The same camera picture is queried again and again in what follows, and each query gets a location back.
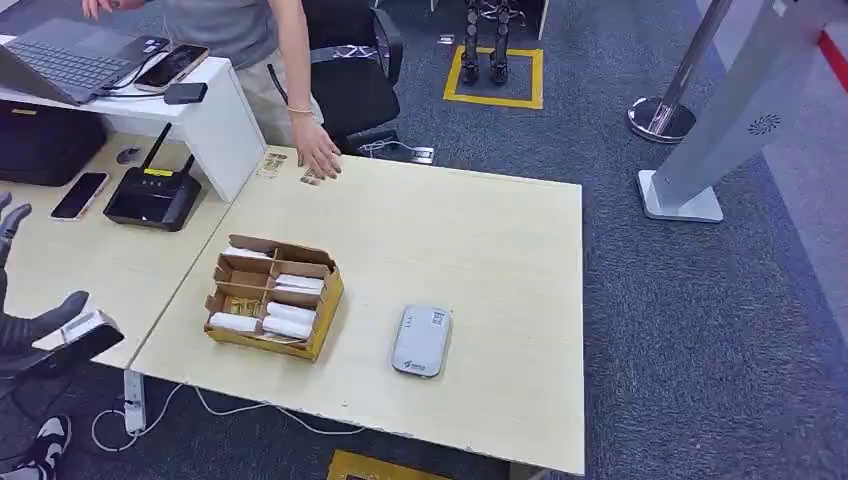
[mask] charger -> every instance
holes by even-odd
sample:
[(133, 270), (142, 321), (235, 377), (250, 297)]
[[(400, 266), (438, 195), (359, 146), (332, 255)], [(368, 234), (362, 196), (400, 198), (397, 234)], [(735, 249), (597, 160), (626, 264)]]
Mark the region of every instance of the charger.
[(165, 103), (168, 105), (200, 103), (208, 89), (205, 83), (175, 83), (165, 90)]

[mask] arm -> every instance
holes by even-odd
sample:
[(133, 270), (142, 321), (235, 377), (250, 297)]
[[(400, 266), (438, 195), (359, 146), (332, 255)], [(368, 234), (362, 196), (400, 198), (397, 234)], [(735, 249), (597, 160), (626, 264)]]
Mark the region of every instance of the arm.
[(300, 159), (318, 178), (341, 173), (336, 155), (340, 152), (310, 112), (311, 63), (309, 31), (300, 0), (269, 0), (280, 32), (280, 52), (286, 67), (286, 87), (292, 132)]
[(100, 9), (112, 13), (113, 9), (132, 10), (141, 8), (146, 1), (152, 0), (82, 0), (82, 14), (85, 18), (100, 20)]

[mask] computer mouse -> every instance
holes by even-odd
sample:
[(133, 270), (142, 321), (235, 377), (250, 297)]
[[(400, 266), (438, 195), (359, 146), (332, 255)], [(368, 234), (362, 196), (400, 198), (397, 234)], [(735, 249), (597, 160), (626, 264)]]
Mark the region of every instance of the computer mouse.
[(118, 153), (118, 164), (129, 165), (141, 160), (141, 149), (138, 147), (128, 147)]

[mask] black and white shoe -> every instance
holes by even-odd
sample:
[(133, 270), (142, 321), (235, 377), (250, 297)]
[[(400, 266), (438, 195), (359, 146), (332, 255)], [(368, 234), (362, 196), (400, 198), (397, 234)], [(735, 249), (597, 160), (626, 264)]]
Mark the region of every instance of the black and white shoe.
[(71, 443), (71, 419), (65, 415), (50, 417), (24, 454), (18, 468), (37, 470), (38, 480), (56, 480), (56, 467)]

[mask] white power bank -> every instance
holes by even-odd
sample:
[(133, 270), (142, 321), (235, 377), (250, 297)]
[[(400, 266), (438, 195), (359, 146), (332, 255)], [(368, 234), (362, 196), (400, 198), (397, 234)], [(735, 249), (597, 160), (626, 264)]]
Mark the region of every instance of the white power bank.
[(441, 308), (410, 305), (403, 311), (392, 353), (395, 370), (422, 377), (442, 371), (451, 315)]

